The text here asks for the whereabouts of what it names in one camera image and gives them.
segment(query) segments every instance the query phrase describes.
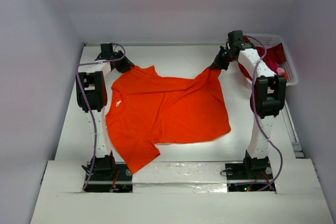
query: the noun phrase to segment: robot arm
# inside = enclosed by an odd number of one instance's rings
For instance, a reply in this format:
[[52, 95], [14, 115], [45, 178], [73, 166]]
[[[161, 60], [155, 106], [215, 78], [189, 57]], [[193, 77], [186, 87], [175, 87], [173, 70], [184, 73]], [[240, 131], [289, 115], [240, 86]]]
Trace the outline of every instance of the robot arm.
[[[104, 191], [106, 187], [108, 189], [112, 188], [118, 178], [119, 171], [128, 169], [125, 165], [116, 164], [113, 157], [112, 143], [105, 121], [104, 110], [107, 105], [107, 91], [104, 77], [114, 68], [124, 73], [130, 70], [134, 64], [124, 55], [124, 52], [114, 52], [113, 45], [115, 44], [101, 44], [101, 53], [95, 59], [94, 66], [85, 72], [77, 73], [77, 103], [86, 114], [90, 125], [92, 143], [96, 147], [96, 154], [92, 157], [91, 162], [87, 166], [82, 166], [87, 173], [83, 188], [86, 191]], [[91, 108], [90, 113], [85, 98]], [[91, 187], [87, 187], [89, 182], [93, 182]]]
[[[221, 46], [210, 69], [228, 69], [229, 63], [238, 61], [253, 76], [255, 67], [260, 61], [256, 47], [252, 43], [245, 43], [243, 32], [233, 31], [228, 34], [227, 47]], [[275, 117], [285, 105], [286, 78], [276, 75], [261, 61], [256, 69], [254, 89], [254, 103], [251, 97], [250, 106], [257, 116], [254, 124], [250, 144], [242, 164], [226, 164], [228, 179], [255, 179], [268, 166], [268, 139]]]

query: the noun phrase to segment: red wire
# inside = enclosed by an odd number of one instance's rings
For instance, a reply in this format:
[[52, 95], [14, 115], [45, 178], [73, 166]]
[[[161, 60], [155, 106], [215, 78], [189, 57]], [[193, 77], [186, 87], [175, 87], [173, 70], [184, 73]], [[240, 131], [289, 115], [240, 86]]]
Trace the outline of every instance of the red wire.
[[261, 174], [267, 179], [267, 182], [269, 183], [269, 179], [268, 179], [267, 175], [265, 173], [263, 173], [263, 172], [261, 172]]
[[259, 179], [259, 175], [257, 176], [256, 181], [254, 181], [254, 182], [253, 182], [251, 185], [249, 185], [249, 186], [254, 185], [254, 183], [257, 182], [258, 179]]
[[118, 176], [119, 176], [119, 171], [117, 171], [117, 174], [116, 174], [116, 177], [115, 177], [114, 180], [113, 180], [111, 189], [114, 189], [114, 185], [115, 185], [115, 183], [116, 183], [116, 181], [117, 181], [117, 179], [118, 179]]

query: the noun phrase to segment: orange t-shirt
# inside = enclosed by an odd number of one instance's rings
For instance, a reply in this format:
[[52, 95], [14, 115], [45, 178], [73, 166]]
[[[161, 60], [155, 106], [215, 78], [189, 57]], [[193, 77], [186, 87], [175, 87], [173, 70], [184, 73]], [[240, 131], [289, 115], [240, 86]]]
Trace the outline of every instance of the orange t-shirt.
[[183, 79], [135, 66], [114, 82], [106, 124], [132, 173], [160, 155], [155, 144], [211, 141], [231, 130], [220, 73], [207, 68]]

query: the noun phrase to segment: white floor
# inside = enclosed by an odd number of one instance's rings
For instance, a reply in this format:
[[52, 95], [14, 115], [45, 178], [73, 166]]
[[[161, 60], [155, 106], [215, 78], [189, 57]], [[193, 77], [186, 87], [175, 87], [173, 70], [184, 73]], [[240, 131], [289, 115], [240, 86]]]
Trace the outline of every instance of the white floor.
[[[194, 78], [218, 51], [218, 46], [126, 47], [129, 59], [140, 67], [155, 65], [159, 75], [183, 78]], [[99, 52], [99, 47], [85, 47], [81, 62], [93, 61]], [[113, 71], [106, 78], [109, 98], [119, 76]], [[92, 143], [73, 91], [32, 223], [332, 223], [311, 161], [295, 159], [282, 113], [271, 135], [284, 156], [277, 193], [227, 193], [226, 179], [219, 172], [225, 162], [245, 156], [253, 115], [250, 91], [237, 64], [231, 64], [219, 79], [232, 131], [207, 143], [158, 145], [161, 156], [133, 175], [130, 194], [81, 191], [85, 174], [80, 165], [91, 159]], [[271, 147], [269, 152], [276, 173], [279, 156]], [[114, 156], [122, 161], [117, 152]]]

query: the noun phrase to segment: white plastic basket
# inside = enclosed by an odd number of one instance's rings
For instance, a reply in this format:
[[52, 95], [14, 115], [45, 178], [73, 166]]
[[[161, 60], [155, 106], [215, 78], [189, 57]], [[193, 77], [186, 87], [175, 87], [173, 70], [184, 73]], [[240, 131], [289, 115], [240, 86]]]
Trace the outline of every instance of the white plastic basket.
[[[285, 56], [286, 56], [286, 62], [283, 64], [280, 64], [279, 67], [283, 68], [288, 76], [287, 86], [296, 85], [298, 83], [298, 75], [295, 71], [294, 64], [291, 58], [291, 54], [288, 50], [287, 44], [285, 41], [279, 36], [275, 34], [246, 34], [252, 37], [255, 37], [258, 39], [261, 43], [264, 44], [266, 48], [274, 47], [277, 44], [282, 43], [282, 46], [284, 48]], [[250, 39], [250, 41], [256, 46], [260, 47], [261, 45], [256, 42], [253, 39]]]

